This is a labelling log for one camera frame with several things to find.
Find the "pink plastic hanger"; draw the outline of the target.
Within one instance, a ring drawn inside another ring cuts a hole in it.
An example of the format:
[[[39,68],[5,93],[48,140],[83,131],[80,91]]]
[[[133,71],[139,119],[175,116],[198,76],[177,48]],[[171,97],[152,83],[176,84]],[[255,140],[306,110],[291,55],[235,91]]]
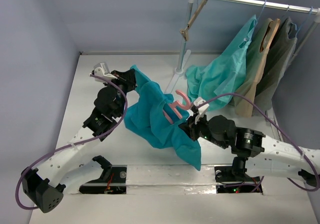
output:
[[[172,103],[168,103],[166,104],[170,110],[177,116],[177,118],[179,120],[181,120],[183,118],[183,115],[180,113],[180,111],[178,109],[181,109],[181,110],[184,110],[184,111],[187,111],[191,108],[191,102],[190,102],[190,99],[188,98],[188,96],[183,93],[181,90],[176,90],[175,93],[180,96],[182,98],[182,100],[185,102],[185,104],[182,104],[179,100],[176,100]],[[169,97],[169,98],[172,98],[173,95],[172,94],[163,94],[164,97]],[[172,120],[172,118],[170,117],[170,115],[165,111],[165,106],[163,106],[163,109],[162,109],[162,113],[164,115],[164,117],[167,119],[167,121],[170,123],[170,124],[173,124],[174,121]]]

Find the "teal blue t-shirt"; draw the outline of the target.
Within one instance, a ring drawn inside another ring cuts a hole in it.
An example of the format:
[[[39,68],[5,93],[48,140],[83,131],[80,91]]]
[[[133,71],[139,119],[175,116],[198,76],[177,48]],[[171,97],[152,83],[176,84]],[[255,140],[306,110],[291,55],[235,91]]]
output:
[[[131,69],[135,70],[135,91],[139,99],[127,109],[125,127],[147,140],[154,148],[172,147],[180,159],[199,171],[202,159],[200,144],[190,139],[179,127],[187,120],[189,113],[178,107],[182,115],[179,119],[169,107],[174,101],[173,95],[164,94],[159,84],[150,80],[136,65]]]

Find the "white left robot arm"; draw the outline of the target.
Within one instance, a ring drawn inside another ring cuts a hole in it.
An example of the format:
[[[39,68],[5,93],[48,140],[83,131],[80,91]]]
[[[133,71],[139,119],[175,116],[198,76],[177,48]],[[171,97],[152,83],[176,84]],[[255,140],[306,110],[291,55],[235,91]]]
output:
[[[104,84],[94,101],[92,113],[67,145],[42,156],[22,171],[15,190],[15,200],[22,209],[29,208],[20,202],[19,189],[34,203],[33,210],[51,212],[62,201],[68,187],[62,182],[66,174],[91,161],[99,164],[93,170],[97,180],[104,182],[110,178],[111,163],[102,156],[89,156],[87,148],[102,142],[124,119],[127,93],[137,86],[136,71],[133,68],[108,74],[93,71],[90,76]]]

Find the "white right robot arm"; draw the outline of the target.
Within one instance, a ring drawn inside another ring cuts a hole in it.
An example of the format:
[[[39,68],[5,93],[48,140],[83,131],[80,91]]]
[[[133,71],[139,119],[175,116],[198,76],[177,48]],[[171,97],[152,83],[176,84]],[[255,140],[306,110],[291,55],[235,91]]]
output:
[[[281,142],[264,133],[237,127],[222,115],[198,121],[191,116],[179,127],[189,138],[203,138],[234,155],[231,165],[216,168],[216,181],[243,182],[250,177],[271,176],[296,179],[314,188],[320,185],[319,150]]]

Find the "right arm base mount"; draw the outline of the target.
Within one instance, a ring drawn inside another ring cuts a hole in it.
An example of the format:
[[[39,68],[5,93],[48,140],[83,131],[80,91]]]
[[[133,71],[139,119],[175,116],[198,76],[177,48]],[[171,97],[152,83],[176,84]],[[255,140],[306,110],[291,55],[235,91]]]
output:
[[[247,174],[248,158],[235,157],[231,165],[215,166],[214,174],[218,194],[263,193],[263,178]]]

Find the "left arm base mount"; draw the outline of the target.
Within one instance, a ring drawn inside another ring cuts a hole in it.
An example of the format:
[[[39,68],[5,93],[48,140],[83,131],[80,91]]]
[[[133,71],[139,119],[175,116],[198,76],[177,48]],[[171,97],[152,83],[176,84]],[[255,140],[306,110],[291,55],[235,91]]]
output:
[[[103,156],[96,156],[92,160],[100,165],[102,172],[98,179],[79,187],[81,194],[122,195],[127,193],[127,166],[113,166]]]

